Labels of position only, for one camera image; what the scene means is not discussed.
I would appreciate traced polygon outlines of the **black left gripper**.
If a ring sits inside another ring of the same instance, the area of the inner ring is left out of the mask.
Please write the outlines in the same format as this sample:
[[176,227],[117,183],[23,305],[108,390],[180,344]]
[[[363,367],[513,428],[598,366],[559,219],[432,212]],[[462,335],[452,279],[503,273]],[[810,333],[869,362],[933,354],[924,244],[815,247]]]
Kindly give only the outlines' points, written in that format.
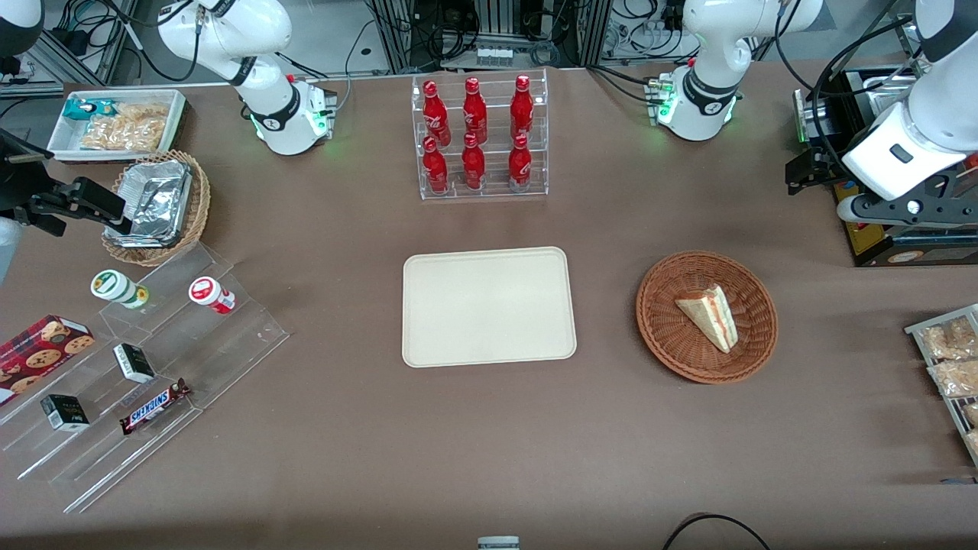
[[785,165],[787,192],[800,193],[809,187],[845,180],[845,170],[823,147],[810,147],[807,153],[809,161],[789,161]]

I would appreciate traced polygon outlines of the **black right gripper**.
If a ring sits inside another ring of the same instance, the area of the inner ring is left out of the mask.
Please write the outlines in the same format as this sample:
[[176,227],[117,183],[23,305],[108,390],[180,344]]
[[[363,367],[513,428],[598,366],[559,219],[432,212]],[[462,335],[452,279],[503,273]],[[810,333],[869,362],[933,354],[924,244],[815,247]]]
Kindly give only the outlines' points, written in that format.
[[[125,199],[89,178],[75,178],[70,185],[71,202],[109,224],[126,222]],[[14,222],[36,227],[49,235],[63,235],[64,217],[76,218],[77,210],[61,195],[34,194],[14,207]]]

